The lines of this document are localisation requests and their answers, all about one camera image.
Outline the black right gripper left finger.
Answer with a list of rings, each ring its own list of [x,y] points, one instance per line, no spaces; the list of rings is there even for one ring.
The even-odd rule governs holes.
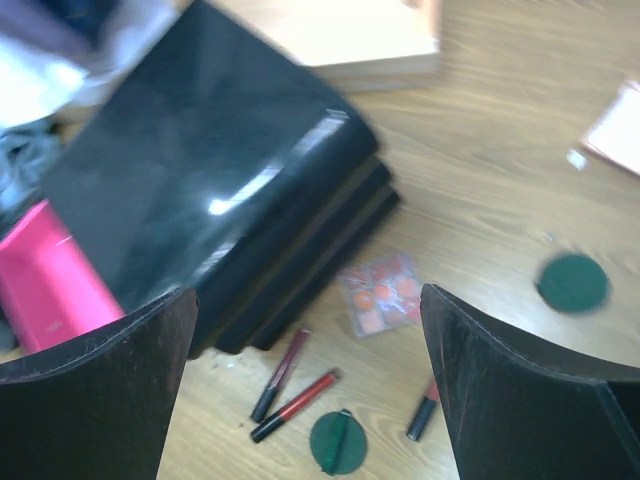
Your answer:
[[[2,478],[156,478],[197,314],[175,290],[3,363]]]

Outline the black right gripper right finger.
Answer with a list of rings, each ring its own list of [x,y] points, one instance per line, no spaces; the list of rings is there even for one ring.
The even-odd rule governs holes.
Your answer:
[[[421,315],[462,479],[636,479],[639,370],[426,284]]]

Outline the pink drawer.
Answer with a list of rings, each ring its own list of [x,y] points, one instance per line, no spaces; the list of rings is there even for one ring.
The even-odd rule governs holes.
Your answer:
[[[27,354],[125,316],[46,201],[31,207],[1,240],[1,307]]]

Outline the green round compact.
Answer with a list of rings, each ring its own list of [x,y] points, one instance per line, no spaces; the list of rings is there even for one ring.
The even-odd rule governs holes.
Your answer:
[[[365,431],[347,409],[319,418],[311,430],[309,444],[314,460],[329,476],[355,472],[368,451]]]
[[[602,266],[589,255],[561,252],[541,267],[536,290],[554,311],[579,315],[601,308],[608,300],[611,282]]]

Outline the black drawer organizer box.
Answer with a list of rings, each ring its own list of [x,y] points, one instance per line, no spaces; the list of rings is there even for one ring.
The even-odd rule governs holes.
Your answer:
[[[399,204],[358,112],[191,3],[45,174],[119,305],[191,287],[190,353],[270,349]]]

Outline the small pink square palette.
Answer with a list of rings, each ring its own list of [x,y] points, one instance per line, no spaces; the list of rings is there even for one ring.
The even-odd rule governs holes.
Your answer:
[[[627,81],[598,119],[587,129],[581,144],[590,152],[639,175],[639,82]]]

